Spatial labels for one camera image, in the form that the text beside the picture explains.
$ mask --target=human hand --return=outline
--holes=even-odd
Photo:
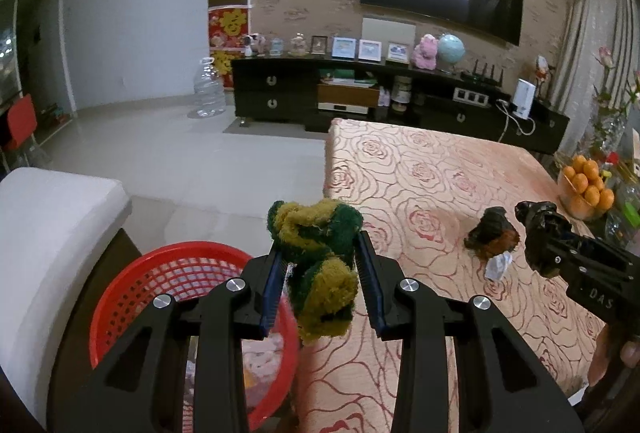
[[[607,350],[609,349],[610,342],[610,329],[609,325],[606,325],[598,335],[598,339],[596,339],[596,351],[593,354],[593,361],[591,361],[591,366],[587,373],[589,386],[597,384],[600,379],[604,377],[604,374],[607,373],[609,366]],[[635,368],[640,362],[640,343],[636,341],[626,343],[620,351],[620,358],[626,366]]]

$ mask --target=pink stuffed toy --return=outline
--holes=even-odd
[[[422,36],[420,43],[414,49],[414,64],[418,68],[434,70],[436,68],[436,55],[438,55],[438,40],[431,34]]]

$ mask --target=bowl of oranges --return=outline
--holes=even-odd
[[[598,163],[577,155],[558,175],[560,201],[578,220],[596,220],[611,209],[615,196],[607,189]]]

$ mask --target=globe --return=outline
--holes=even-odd
[[[449,65],[455,65],[465,55],[465,45],[453,34],[445,34],[438,42],[438,58]]]

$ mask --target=green and yellow sponge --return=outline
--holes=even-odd
[[[278,201],[267,228],[285,261],[294,264],[287,287],[302,340],[346,334],[358,294],[353,239],[362,215],[332,199],[313,206]]]

